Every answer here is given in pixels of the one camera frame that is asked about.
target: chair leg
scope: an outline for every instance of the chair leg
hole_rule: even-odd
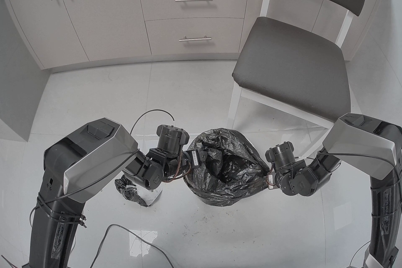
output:
[[[321,145],[322,142],[324,141],[324,139],[326,138],[328,132],[330,129],[324,129],[320,135],[318,135],[316,137],[315,140],[313,140],[311,142],[311,144],[309,146],[307,146],[301,153],[300,156],[301,157],[307,157],[309,155],[311,155],[312,153],[314,153],[315,150],[317,150]]]
[[[230,100],[228,121],[226,123],[226,128],[232,129],[234,124],[234,118],[236,116],[237,107],[239,106],[239,101],[242,93],[242,88],[234,82],[232,99]]]

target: chair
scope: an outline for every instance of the chair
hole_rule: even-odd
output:
[[[234,87],[227,127],[232,129],[240,97],[298,116],[325,130],[302,153],[308,156],[326,133],[350,112],[349,82],[340,47],[353,15],[365,0],[330,0],[347,9],[335,43],[312,32],[267,17],[263,0],[233,71]]]

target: tile floor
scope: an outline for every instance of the tile floor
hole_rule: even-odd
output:
[[[101,118],[130,128],[144,111],[163,108],[176,125],[195,135],[225,126],[233,87],[234,61],[179,61],[98,67],[52,74],[27,143],[0,140],[2,224],[0,252],[16,265],[28,261],[28,215],[43,175],[43,151],[81,125]],[[157,142],[159,124],[169,117],[153,112],[138,122],[134,135],[146,151]],[[262,156],[290,140],[295,153],[322,128],[245,98],[235,129]],[[345,268],[370,238],[369,177],[342,164],[315,195],[288,197],[265,190],[233,206],[201,202],[182,180],[164,186],[149,208],[126,201],[113,182],[85,206],[87,229],[79,227],[69,266],[89,267],[106,227],[154,231],[153,243],[166,251],[176,268]],[[169,267],[154,249],[130,255],[129,235],[113,227],[97,267]],[[360,265],[363,252],[355,257]],[[7,267],[0,261],[0,267]]]

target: chair seat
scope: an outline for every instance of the chair seat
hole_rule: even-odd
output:
[[[232,76],[240,87],[331,121],[350,112],[341,49],[271,18],[257,18]]]

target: barcode sticker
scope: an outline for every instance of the barcode sticker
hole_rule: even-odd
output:
[[[198,166],[197,152],[193,151],[194,166]]]
[[[269,181],[269,183],[274,184],[274,180],[273,180],[272,174],[268,175],[268,181]],[[268,185],[268,189],[269,189],[269,190],[272,190],[273,188],[274,188],[274,187],[273,187],[272,185]]]

